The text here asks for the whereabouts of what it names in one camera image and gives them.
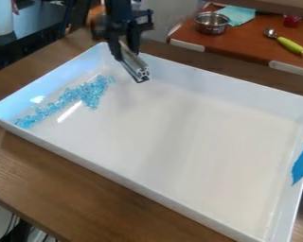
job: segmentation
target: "metal bowl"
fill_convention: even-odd
[[[230,19],[216,12],[202,12],[196,15],[196,29],[204,34],[223,34]]]

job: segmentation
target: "wooden table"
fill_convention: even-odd
[[[210,5],[201,11],[218,9],[221,8]],[[303,75],[303,56],[296,55],[278,42],[264,37],[265,27],[272,27],[279,36],[303,45],[303,20],[298,28],[288,28],[283,25],[283,16],[280,14],[257,14],[254,20],[242,26],[228,26],[223,35],[199,33],[195,30],[194,19],[189,18],[169,35],[168,41],[173,45],[222,54]]]
[[[94,44],[89,31],[80,29],[0,71],[0,99]],[[161,58],[303,95],[301,76],[164,43],[148,42],[142,48]],[[1,128],[0,204],[61,241],[231,241]],[[303,200],[293,241],[303,242]]]

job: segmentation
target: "yellow handle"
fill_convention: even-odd
[[[303,47],[293,41],[285,39],[283,37],[278,37],[277,40],[282,43],[286,48],[294,52],[295,54],[302,55],[303,54]]]

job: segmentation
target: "blue towel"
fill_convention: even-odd
[[[235,6],[227,6],[217,11],[230,19],[231,26],[240,26],[255,18],[255,9],[240,8]]]

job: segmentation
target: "plastic tray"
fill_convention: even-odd
[[[288,241],[303,190],[303,96],[142,54],[136,84],[100,43],[0,101],[0,125],[238,241]],[[13,121],[66,87],[113,76],[29,130]]]

